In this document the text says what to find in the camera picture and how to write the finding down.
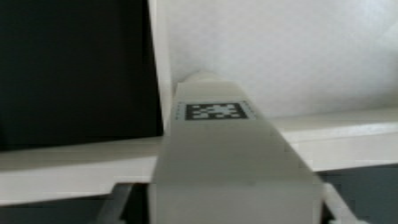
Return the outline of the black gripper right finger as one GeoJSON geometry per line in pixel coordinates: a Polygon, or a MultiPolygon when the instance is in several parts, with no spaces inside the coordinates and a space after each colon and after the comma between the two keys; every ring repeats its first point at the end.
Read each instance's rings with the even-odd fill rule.
{"type": "Polygon", "coordinates": [[[352,212],[343,197],[331,183],[324,184],[324,205],[331,216],[322,224],[368,224],[352,212]]]}

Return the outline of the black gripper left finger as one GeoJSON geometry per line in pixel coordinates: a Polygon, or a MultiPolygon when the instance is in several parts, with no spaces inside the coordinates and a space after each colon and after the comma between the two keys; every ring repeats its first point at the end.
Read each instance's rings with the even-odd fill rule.
{"type": "Polygon", "coordinates": [[[148,184],[114,186],[95,224],[150,224],[148,184]]]}

